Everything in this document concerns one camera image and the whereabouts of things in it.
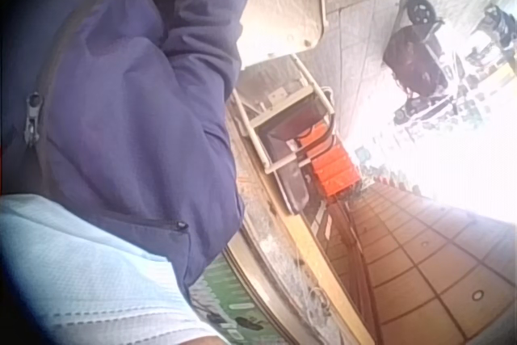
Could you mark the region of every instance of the zipper pull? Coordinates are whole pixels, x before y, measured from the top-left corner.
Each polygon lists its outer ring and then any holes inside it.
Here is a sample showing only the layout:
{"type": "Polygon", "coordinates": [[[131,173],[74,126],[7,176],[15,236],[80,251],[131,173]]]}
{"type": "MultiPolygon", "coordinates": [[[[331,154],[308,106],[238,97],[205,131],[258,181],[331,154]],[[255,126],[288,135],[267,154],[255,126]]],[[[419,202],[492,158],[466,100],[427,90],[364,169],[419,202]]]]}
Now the zipper pull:
{"type": "Polygon", "coordinates": [[[38,133],[38,122],[42,105],[43,97],[41,97],[38,92],[34,92],[27,98],[27,116],[25,118],[23,138],[29,147],[34,146],[40,139],[40,134],[38,133]]]}

